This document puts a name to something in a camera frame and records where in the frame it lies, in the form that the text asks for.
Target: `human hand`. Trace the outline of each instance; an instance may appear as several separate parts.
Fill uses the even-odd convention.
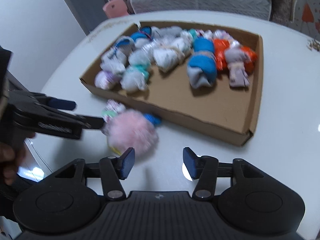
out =
[[[28,138],[33,138],[36,134],[32,133]],[[0,174],[0,179],[3,177],[4,183],[11,185],[18,172],[19,166],[26,157],[26,149],[22,149],[15,153],[14,150],[7,144],[0,142],[0,163],[3,163],[3,172]]]

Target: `table surface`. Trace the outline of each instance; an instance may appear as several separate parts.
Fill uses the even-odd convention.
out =
[[[132,190],[192,193],[196,181],[182,173],[182,150],[221,162],[243,158],[278,179],[303,198],[306,206],[298,233],[315,239],[320,228],[320,53],[307,48],[308,37],[271,22],[210,11],[166,11],[110,19],[85,38],[55,71],[43,89],[50,96],[77,102],[75,113],[100,116],[106,99],[92,95],[79,81],[88,65],[124,28],[139,20],[181,20],[218,24],[258,33],[263,37],[264,80],[260,114],[254,137],[243,147],[220,142],[178,125],[163,122],[159,143],[146,158],[137,160],[127,180]],[[87,163],[112,155],[100,131],[86,130],[82,140],[38,134],[32,151],[46,174],[76,158]],[[102,195],[100,179],[89,186]],[[216,194],[229,187],[218,179]]]

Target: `cardboard tray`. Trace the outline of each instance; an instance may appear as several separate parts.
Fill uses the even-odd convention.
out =
[[[260,108],[263,80],[262,37],[247,31],[218,25],[158,21],[140,22],[140,24],[141,27],[163,28],[177,25],[183,29],[227,31],[242,45],[249,46],[258,54],[254,73],[249,77],[249,89],[231,89],[228,75],[222,74],[218,77],[214,87],[194,90],[189,84],[186,71],[188,59],[186,59],[182,65],[167,74],[161,73],[157,66],[153,65],[148,82],[149,91],[127,95],[120,85],[113,90],[106,91],[94,86],[94,78],[101,70],[101,55],[80,77],[82,84],[95,95],[114,99],[141,112],[159,115],[164,120],[237,146],[246,143],[255,132]],[[122,35],[130,36],[137,30],[138,26],[132,24],[124,30]]]

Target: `pink pom-pom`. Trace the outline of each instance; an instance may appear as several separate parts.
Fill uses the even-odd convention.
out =
[[[111,121],[108,144],[121,154],[133,147],[136,156],[142,155],[157,141],[155,127],[138,111],[125,111]]]

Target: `chair backrest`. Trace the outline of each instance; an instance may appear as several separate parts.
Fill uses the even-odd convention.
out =
[[[106,13],[108,18],[129,15],[127,9],[127,5],[123,0],[111,0],[103,6],[103,11]]]

